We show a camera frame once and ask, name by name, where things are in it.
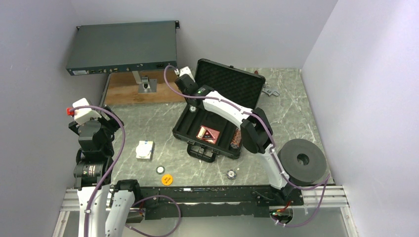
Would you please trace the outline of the wooden board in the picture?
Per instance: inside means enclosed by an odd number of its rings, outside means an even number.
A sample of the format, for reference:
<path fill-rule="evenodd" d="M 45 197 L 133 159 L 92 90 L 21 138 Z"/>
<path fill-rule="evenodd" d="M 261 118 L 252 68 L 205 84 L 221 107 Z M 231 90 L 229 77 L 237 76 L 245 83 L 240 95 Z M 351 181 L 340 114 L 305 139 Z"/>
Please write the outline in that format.
<path fill-rule="evenodd" d="M 133 72 L 112 73 L 104 104 L 106 105 L 129 105 L 182 102 L 184 98 L 174 93 L 164 81 L 163 70 L 141 71 L 139 75 L 148 77 L 149 86 L 155 87 L 155 92 L 143 93 L 143 85 L 136 82 Z"/>

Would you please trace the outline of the metal stand bracket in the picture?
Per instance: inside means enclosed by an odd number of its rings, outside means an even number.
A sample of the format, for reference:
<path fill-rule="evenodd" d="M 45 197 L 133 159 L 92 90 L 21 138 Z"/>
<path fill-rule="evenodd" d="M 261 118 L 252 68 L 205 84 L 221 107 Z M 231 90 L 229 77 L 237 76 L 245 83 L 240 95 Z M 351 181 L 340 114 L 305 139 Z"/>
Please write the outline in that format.
<path fill-rule="evenodd" d="M 138 93 L 156 93 L 157 79 L 151 79 L 148 76 L 141 76 L 139 71 L 132 71 L 135 82 L 138 84 Z"/>

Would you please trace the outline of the orange round sticker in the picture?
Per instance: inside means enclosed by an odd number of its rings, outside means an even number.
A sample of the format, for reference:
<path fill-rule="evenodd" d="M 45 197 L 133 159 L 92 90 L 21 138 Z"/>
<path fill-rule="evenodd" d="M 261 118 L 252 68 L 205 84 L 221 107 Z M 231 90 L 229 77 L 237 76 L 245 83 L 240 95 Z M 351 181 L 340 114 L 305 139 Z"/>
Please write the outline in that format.
<path fill-rule="evenodd" d="M 165 186 L 169 186 L 173 183 L 173 176 L 170 174 L 165 174 L 161 178 L 161 183 Z"/>

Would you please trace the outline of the green poker chip on table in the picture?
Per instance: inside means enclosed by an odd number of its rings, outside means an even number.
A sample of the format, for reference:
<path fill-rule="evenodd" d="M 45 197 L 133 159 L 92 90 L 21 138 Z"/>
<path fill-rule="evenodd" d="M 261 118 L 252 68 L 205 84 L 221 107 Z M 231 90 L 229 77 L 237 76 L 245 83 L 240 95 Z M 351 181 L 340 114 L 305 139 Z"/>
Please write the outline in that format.
<path fill-rule="evenodd" d="M 158 166 L 156 168 L 156 173 L 157 174 L 164 174 L 165 173 L 165 168 L 163 166 Z"/>

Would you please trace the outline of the red playing card deck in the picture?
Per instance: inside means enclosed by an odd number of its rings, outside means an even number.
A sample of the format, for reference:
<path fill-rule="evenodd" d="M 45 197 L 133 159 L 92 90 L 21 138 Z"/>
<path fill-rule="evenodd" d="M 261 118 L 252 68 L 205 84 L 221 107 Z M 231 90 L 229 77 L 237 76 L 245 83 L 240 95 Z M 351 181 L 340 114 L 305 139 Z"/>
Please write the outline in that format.
<path fill-rule="evenodd" d="M 220 136 L 220 131 L 201 125 L 196 138 L 211 144 L 216 144 Z"/>

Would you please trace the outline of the grey foam roll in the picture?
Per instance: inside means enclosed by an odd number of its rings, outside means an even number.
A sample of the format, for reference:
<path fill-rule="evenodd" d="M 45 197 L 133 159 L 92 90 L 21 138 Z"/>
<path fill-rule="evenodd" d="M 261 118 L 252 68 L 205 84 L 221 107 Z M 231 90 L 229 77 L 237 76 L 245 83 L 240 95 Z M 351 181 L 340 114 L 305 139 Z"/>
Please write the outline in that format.
<path fill-rule="evenodd" d="M 278 152 L 278 157 L 289 180 L 297 186 L 311 185 L 326 173 L 325 155 L 311 141 L 289 140 Z"/>

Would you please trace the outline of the grey rack network switch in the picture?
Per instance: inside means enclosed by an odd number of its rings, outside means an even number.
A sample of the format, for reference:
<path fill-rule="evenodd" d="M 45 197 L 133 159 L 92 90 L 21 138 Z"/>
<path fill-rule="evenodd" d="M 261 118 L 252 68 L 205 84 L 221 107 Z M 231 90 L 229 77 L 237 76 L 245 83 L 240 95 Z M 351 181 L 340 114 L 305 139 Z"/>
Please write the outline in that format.
<path fill-rule="evenodd" d="M 177 20 L 77 27 L 66 70 L 72 76 L 177 66 Z"/>

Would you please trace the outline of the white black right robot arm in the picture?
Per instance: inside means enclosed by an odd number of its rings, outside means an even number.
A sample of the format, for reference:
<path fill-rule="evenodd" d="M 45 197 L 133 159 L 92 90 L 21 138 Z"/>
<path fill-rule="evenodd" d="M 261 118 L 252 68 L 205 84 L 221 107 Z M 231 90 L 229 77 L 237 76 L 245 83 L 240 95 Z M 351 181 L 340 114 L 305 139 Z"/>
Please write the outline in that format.
<path fill-rule="evenodd" d="M 178 94 L 184 97 L 189 105 L 215 113 L 240 130 L 243 146 L 260 157 L 269 184 L 274 189 L 274 202 L 278 205 L 286 204 L 292 197 L 287 188 L 289 176 L 279 161 L 273 131 L 264 111 L 260 108 L 245 108 L 207 85 L 199 87 L 188 74 L 179 76 L 175 84 L 180 90 Z"/>

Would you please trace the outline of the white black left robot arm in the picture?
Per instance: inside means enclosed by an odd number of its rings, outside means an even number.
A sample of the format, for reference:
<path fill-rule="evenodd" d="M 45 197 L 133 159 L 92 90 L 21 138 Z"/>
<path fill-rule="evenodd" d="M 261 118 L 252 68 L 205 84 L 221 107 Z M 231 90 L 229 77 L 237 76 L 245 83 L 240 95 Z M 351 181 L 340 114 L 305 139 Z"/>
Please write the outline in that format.
<path fill-rule="evenodd" d="M 80 148 L 74 169 L 79 201 L 80 237 L 120 237 L 131 207 L 142 201 L 135 179 L 111 186 L 114 134 L 124 123 L 108 107 L 74 105 L 69 128 L 78 135 Z"/>

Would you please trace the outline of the adjustable metal wrench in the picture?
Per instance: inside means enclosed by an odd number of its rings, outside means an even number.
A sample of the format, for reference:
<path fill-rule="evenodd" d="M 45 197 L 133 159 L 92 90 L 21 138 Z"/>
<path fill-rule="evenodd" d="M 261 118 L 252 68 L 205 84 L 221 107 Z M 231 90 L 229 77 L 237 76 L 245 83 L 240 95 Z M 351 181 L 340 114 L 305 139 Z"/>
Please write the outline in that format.
<path fill-rule="evenodd" d="M 280 93 L 275 88 L 271 87 L 268 83 L 265 83 L 262 89 L 262 92 L 266 94 L 267 96 L 275 96 L 279 97 Z"/>

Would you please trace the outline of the row of poker chips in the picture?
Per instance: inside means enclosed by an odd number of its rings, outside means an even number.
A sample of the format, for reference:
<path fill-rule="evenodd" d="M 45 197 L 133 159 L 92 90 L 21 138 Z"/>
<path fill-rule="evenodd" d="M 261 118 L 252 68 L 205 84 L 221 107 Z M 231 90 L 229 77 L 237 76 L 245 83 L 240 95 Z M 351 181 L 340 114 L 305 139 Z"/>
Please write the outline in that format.
<path fill-rule="evenodd" d="M 239 146 L 240 146 L 240 143 L 241 143 L 241 131 L 240 131 L 240 129 L 236 129 L 235 130 L 235 132 L 234 132 L 234 134 L 233 134 L 233 137 L 232 137 L 232 140 L 231 140 L 231 142 L 230 142 L 230 147 L 232 148 L 232 149 L 238 149 L 239 148 Z"/>

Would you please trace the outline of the black foam-lined poker case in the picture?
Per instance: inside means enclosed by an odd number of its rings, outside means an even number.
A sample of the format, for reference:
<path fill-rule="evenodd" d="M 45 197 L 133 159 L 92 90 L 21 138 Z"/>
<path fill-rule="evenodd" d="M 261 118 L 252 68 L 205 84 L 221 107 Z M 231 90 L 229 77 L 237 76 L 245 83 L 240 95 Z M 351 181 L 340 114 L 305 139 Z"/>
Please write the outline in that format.
<path fill-rule="evenodd" d="M 208 59 L 200 59 L 197 63 L 194 81 L 199 87 L 207 85 L 225 98 L 245 107 L 256 110 L 265 77 L 246 72 Z M 175 138 L 188 144 L 187 153 L 205 162 L 213 162 L 218 155 L 231 159 L 238 159 L 242 142 L 238 149 L 232 149 L 230 142 L 237 127 L 228 120 L 215 113 L 197 108 L 196 112 L 189 111 L 187 103 L 172 132 Z M 216 144 L 211 144 L 196 138 L 200 126 L 220 131 Z"/>

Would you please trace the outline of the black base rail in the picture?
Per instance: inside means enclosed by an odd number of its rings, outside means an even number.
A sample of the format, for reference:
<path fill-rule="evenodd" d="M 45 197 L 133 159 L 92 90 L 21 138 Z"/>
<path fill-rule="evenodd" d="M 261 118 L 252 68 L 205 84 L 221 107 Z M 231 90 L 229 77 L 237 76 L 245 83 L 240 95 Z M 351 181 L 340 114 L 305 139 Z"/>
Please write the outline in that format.
<path fill-rule="evenodd" d="M 168 217 L 241 216 L 269 217 L 275 208 L 302 206 L 302 192 L 269 185 L 141 187 L 146 201 L 134 206 L 146 220 Z"/>

